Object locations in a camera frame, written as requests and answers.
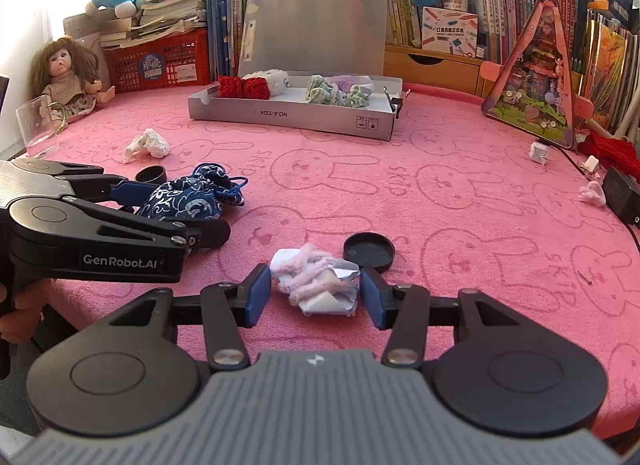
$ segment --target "label printer box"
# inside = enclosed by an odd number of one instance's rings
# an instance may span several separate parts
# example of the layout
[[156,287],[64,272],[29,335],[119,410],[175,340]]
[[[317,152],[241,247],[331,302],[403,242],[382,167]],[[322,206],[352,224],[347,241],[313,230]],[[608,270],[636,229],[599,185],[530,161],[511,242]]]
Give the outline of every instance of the label printer box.
[[422,49],[476,56],[478,16],[446,8],[422,8]]
[[[269,100],[219,98],[216,85],[188,98],[192,120],[299,127],[390,140],[402,79],[383,77],[386,0],[249,0],[238,74],[289,73],[289,88]],[[368,76],[369,106],[304,102],[311,75]]]

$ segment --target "pink tablecloth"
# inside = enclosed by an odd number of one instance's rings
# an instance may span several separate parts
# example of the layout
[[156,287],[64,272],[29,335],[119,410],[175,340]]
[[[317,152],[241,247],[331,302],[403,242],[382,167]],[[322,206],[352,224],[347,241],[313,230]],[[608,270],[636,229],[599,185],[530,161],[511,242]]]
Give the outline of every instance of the pink tablecloth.
[[[436,295],[480,288],[590,350],[610,381],[596,433],[631,428],[640,415],[640,257],[629,233],[608,209],[577,200],[583,179],[560,152],[552,149],[546,166],[535,164],[527,158],[532,138],[485,118],[476,97],[422,91],[409,97],[391,142],[191,122],[186,99],[195,88],[119,95],[72,124],[56,158],[133,177],[156,161],[124,165],[122,150],[152,127],[171,143],[162,160],[170,177],[202,161],[249,177],[246,205],[226,215],[229,242],[189,258],[172,286],[177,295],[241,280],[278,248],[305,241],[340,255],[348,235],[374,230],[396,245],[387,280]],[[148,288],[59,281],[51,302],[81,328]],[[387,338],[362,308],[355,318],[306,318],[277,293],[243,336],[253,355],[345,347],[380,355]],[[182,329],[179,343],[203,357],[201,329]],[[450,329],[432,329],[428,357],[451,344]]]

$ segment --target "black lid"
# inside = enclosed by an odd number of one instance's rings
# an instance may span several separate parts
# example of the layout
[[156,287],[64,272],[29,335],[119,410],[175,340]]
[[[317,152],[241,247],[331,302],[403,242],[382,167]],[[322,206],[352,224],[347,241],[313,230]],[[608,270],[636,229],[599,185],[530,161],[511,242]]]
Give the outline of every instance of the black lid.
[[394,244],[375,232],[358,232],[344,242],[342,258],[359,267],[373,267],[379,272],[388,270],[396,256]]
[[162,165],[150,165],[136,174],[136,181],[162,185],[166,182],[166,171]]

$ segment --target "wall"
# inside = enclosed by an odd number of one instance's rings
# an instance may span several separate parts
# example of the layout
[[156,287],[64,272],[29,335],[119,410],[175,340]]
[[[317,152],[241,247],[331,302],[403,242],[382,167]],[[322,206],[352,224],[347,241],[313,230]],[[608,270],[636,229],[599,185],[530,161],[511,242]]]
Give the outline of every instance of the wall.
[[29,64],[49,36],[45,0],[0,0],[0,73],[10,78],[0,113],[0,159],[24,145],[15,109],[29,100]]

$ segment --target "human hand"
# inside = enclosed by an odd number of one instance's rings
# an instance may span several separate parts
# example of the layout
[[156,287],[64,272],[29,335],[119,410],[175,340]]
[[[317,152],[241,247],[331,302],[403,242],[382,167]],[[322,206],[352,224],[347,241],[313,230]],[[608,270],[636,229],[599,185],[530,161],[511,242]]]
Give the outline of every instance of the human hand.
[[[40,322],[42,308],[49,302],[52,283],[52,279],[40,279],[15,294],[15,310],[0,317],[0,338],[21,344],[33,336]],[[5,298],[6,288],[0,284],[0,302]]]

